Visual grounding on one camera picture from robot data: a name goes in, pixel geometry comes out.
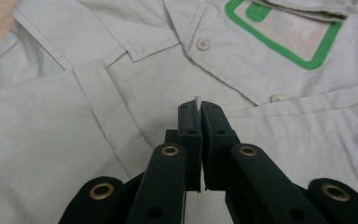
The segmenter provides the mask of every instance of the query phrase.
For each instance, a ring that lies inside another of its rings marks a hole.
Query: shirt button
[[[209,39],[201,38],[197,41],[197,48],[199,48],[201,50],[206,50],[210,46],[211,46],[211,44],[209,43]]]
[[[271,100],[272,103],[287,101],[287,96],[282,95],[282,94],[275,94],[275,95],[271,96],[270,100]]]

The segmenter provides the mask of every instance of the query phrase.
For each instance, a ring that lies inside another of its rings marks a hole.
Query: white button
[[[201,50],[206,50],[210,46],[211,46],[211,44],[209,43],[209,39],[201,38],[201,39],[199,39],[199,41],[197,41],[197,48],[199,48]]]
[[[275,103],[275,102],[282,102],[282,101],[287,101],[287,96],[283,95],[283,94],[275,94],[271,96],[271,102]]]

